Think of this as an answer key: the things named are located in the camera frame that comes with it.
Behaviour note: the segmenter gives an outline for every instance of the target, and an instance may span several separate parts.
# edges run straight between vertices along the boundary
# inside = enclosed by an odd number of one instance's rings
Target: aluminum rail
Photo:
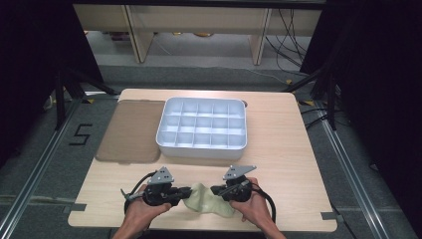
[[[82,100],[73,100],[71,102],[71,105],[67,111],[68,117],[62,126],[54,131],[52,138],[44,149],[43,154],[32,170],[31,175],[27,179],[24,187],[15,198],[6,216],[2,219],[0,224],[0,236],[2,239],[10,238],[13,231],[15,230],[22,214],[25,211],[26,206],[28,205],[28,202],[31,199],[32,194],[37,188],[44,172],[46,171],[51,159],[53,158],[54,153],[56,152],[57,147],[59,146],[63,135],[66,132],[69,121],[71,120],[81,102]]]
[[[322,103],[315,101],[317,108],[323,108]],[[318,112],[319,116],[323,116],[323,112]],[[387,239],[390,238],[384,223],[381,220],[372,200],[370,199],[368,193],[366,192],[356,170],[353,167],[353,164],[350,161],[350,158],[345,151],[341,140],[338,137],[338,134],[335,130],[331,129],[327,120],[322,121],[323,128],[331,142],[331,145],[337,155],[338,161],[341,164],[341,167],[345,173],[345,176],[350,184],[350,187],[354,193],[354,196],[359,203],[359,206],[362,210],[363,215],[366,218],[366,221],[369,225],[370,230],[374,238],[376,239]]]

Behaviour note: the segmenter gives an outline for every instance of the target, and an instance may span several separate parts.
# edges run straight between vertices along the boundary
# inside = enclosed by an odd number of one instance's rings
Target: white plastic tray
[[[167,156],[239,159],[247,144],[245,104],[171,98],[165,103],[156,141]]]

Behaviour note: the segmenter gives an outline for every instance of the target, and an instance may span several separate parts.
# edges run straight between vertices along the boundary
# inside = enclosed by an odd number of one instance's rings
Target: finger
[[[257,178],[255,178],[255,177],[248,177],[248,180],[251,181],[252,183],[258,185],[258,179]]]
[[[239,208],[239,206],[240,206],[240,202],[238,202],[238,201],[234,201],[234,200],[229,201],[229,204],[230,204],[230,206],[231,206],[231,207],[233,207],[234,209],[238,209],[238,208]]]
[[[145,184],[142,184],[142,185],[140,186],[139,190],[137,190],[137,191],[144,191],[144,190],[145,190],[145,188],[146,188],[146,185],[145,185]]]
[[[159,205],[157,207],[157,210],[161,214],[161,213],[164,213],[164,212],[170,210],[170,208],[171,208],[171,204],[170,203],[164,203],[162,205]]]

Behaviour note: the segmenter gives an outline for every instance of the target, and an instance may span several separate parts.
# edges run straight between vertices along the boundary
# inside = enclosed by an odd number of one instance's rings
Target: person's right hand
[[[146,185],[142,185],[138,191],[145,190]],[[171,204],[164,203],[159,206],[149,206],[143,201],[143,198],[136,198],[130,202],[127,207],[126,215],[118,230],[115,232],[113,239],[132,239],[137,238],[141,232],[148,229],[151,221],[168,210]]]
[[[258,188],[258,180],[248,177],[254,189]],[[266,199],[256,191],[252,191],[251,198],[246,202],[230,201],[230,205],[243,214],[242,221],[250,221],[260,228],[269,239],[286,238],[271,219]]]

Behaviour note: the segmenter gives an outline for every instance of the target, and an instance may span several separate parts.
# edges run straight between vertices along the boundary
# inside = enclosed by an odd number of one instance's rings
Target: wooden table
[[[129,192],[148,172],[166,165],[175,178],[173,186],[223,184],[230,164],[256,165],[247,176],[257,177],[277,207],[277,225],[282,231],[325,231],[336,229],[335,220],[322,220],[331,212],[296,99],[288,93],[217,92],[178,90],[135,90],[122,92],[122,100],[166,101],[171,97],[228,98],[247,102],[248,145],[237,161],[203,158],[171,158],[162,155],[156,163],[118,164],[95,158],[76,204],[84,211],[72,211],[69,224],[77,227],[119,227],[124,214],[122,188]],[[223,218],[199,214],[180,201],[154,219],[151,229],[257,231],[241,222],[241,214]]]

